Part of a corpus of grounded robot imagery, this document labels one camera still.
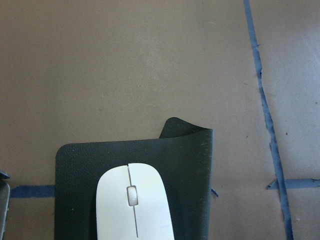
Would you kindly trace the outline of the black mouse pad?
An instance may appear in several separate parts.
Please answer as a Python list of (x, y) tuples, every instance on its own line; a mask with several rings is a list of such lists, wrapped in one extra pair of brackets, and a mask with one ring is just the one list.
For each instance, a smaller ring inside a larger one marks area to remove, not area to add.
[(63, 145), (55, 157), (55, 239), (96, 239), (99, 178), (131, 163), (159, 172), (175, 239), (208, 239), (214, 143), (213, 129), (171, 117), (158, 139)]

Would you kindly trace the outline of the white computer mouse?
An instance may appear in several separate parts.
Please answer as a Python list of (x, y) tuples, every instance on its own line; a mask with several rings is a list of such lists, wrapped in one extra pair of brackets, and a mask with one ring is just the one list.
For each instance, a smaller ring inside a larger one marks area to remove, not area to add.
[(96, 189), (99, 240), (173, 240), (164, 183), (151, 165), (129, 163), (106, 171)]

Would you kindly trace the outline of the grey laptop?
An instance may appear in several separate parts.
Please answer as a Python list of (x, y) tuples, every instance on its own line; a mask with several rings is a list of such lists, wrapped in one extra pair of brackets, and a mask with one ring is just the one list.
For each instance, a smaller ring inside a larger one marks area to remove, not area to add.
[(0, 240), (4, 238), (7, 224), (7, 216), (10, 202), (11, 188), (7, 180), (10, 175), (0, 171)]

